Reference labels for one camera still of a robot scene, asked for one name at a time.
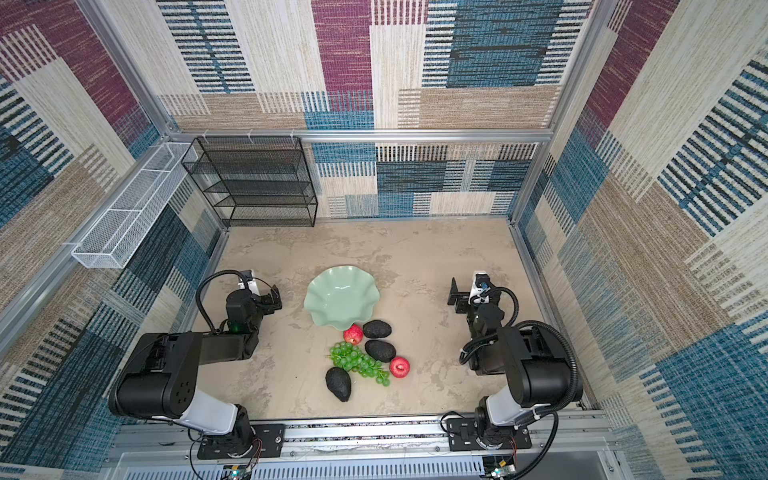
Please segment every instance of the green bowl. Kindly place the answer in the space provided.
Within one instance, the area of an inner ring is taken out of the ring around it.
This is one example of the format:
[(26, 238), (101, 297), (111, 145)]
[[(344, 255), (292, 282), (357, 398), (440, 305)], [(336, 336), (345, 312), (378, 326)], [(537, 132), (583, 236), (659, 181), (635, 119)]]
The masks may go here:
[(346, 330), (353, 323), (367, 322), (379, 290), (370, 273), (356, 266), (335, 266), (322, 272), (306, 288), (304, 308), (317, 326)]

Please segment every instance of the marbled surface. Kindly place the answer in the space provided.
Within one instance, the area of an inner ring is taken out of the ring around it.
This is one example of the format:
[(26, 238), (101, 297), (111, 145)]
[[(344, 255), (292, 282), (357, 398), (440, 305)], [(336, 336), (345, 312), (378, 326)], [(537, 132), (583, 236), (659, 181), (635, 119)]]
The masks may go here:
[[(371, 273), (381, 292), (373, 318), (392, 325), (390, 341), (411, 363), (390, 387), (352, 373), (352, 396), (342, 403), (325, 385), (333, 366), (328, 348), (342, 340), (318, 327), (303, 309), (306, 287), (326, 268), (354, 265)], [(248, 408), (252, 419), (471, 411), (497, 392), (503, 376), (477, 376), (458, 364), (469, 340), (465, 317), (448, 306), (451, 277), (469, 290), (472, 272), (487, 270), (494, 284), (512, 289), (519, 319), (541, 320), (531, 286), (502, 219), (318, 223), (305, 227), (237, 227), (218, 270), (253, 269), (277, 283), (283, 309), (265, 316), (253, 358), (200, 367), (198, 388)], [(216, 324), (234, 276), (211, 282), (204, 305)], [(502, 296), (511, 314), (511, 300)], [(205, 330), (198, 316), (196, 331)]]

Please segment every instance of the wall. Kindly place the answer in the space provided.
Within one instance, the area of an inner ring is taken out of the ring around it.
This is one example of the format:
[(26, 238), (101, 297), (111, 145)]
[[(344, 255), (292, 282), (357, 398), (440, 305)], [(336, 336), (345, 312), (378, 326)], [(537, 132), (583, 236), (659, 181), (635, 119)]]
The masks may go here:
[(304, 144), (319, 218), (506, 215), (536, 144)]
[(540, 128), (591, 0), (104, 0), (177, 125)]
[(636, 478), (768, 472), (768, 3), (621, 0), (520, 222)]
[[(73, 0), (0, 0), (0, 309), (158, 133)], [(3, 478), (95, 478), (137, 336), (175, 329), (219, 232), (186, 180), (122, 271), (78, 266), (0, 361)]]

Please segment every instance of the white slotted cable tray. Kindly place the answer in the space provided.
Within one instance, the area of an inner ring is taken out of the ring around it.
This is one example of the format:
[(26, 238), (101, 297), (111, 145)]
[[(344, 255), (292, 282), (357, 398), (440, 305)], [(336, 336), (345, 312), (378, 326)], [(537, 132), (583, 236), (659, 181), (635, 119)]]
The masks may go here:
[(197, 153), (185, 143), (163, 144), (72, 251), (86, 268), (125, 268), (147, 232), (187, 174), (185, 153)]

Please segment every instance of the apple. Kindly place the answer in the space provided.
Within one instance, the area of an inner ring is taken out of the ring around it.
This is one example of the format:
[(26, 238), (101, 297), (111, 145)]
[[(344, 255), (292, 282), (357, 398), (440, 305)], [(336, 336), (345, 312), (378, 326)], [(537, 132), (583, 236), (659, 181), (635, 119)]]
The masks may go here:
[(401, 379), (411, 371), (411, 364), (401, 356), (396, 356), (389, 362), (389, 371), (392, 372), (393, 376)]
[(344, 341), (353, 345), (362, 342), (362, 329), (357, 325), (352, 325), (344, 331)]

